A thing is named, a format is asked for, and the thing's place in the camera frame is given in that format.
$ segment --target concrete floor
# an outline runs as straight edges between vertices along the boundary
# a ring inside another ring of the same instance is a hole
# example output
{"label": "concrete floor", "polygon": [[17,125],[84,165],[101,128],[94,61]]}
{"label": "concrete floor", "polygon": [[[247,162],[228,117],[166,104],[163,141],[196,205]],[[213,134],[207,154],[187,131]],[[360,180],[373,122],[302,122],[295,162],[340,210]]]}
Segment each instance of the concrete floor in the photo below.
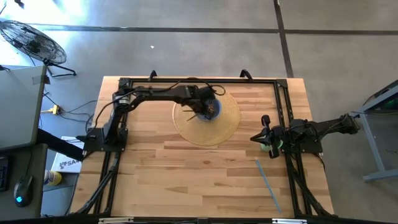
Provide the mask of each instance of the concrete floor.
{"label": "concrete floor", "polygon": [[[24,2],[26,7],[22,10],[9,1],[0,19],[79,26],[277,28],[272,0],[43,0],[40,5],[33,4],[33,0]],[[395,0],[279,2],[286,29],[397,29]],[[51,85],[46,86],[50,97],[65,109],[96,99],[104,75],[149,75],[154,69],[162,76],[238,76],[246,68],[254,77],[287,76],[278,34],[45,33],[65,49],[68,60],[64,66],[78,73],[77,77],[52,78]],[[287,35],[287,44],[294,77],[305,80],[315,121],[333,119],[359,108],[369,95],[398,77],[396,36]],[[32,65],[29,58],[7,42],[0,42],[0,49],[1,65]],[[43,109],[50,107],[51,103],[44,99]],[[89,105],[81,112],[92,113],[94,107]],[[54,116],[43,115],[42,122],[46,131],[57,136],[85,132],[84,124]],[[362,181],[362,175],[376,171],[364,133],[328,135],[323,147],[335,213],[347,218],[396,222],[398,179],[370,184]],[[387,166],[397,164],[398,155],[383,156]],[[50,152],[47,167],[53,157]],[[64,184],[72,184],[73,178],[67,177]],[[65,188],[45,192],[42,213],[63,215],[71,191],[72,188]]]}

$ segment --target wooden tabletop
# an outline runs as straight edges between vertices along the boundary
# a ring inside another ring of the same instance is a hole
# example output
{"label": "wooden tabletop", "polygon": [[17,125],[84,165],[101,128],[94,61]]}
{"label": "wooden tabletop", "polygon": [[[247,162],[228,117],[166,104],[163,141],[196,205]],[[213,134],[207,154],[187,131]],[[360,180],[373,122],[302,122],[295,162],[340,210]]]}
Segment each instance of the wooden tabletop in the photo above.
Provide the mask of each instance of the wooden tabletop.
{"label": "wooden tabletop", "polygon": [[[119,78],[104,77],[95,117],[111,101]],[[294,117],[312,119],[303,79],[288,78],[287,82]],[[148,83],[135,85],[149,86]],[[150,85],[167,87],[171,84]],[[129,136],[119,167],[112,216],[294,216],[283,155],[270,159],[268,153],[260,151],[258,143],[249,140],[262,129],[262,115],[270,116],[271,126],[279,124],[273,86],[245,83],[223,86],[237,101],[241,120],[236,132],[216,146],[197,146],[178,134],[172,121],[173,102],[147,101],[129,113]],[[110,112],[111,107],[108,107],[100,116],[98,127],[107,122]],[[103,157],[103,152],[95,152],[83,161],[71,211],[81,208],[97,187]],[[277,211],[256,167],[255,157],[260,160],[282,213]],[[303,154],[303,164],[309,189],[324,208],[333,213],[321,162],[314,155]],[[301,191],[297,194],[303,208]]]}

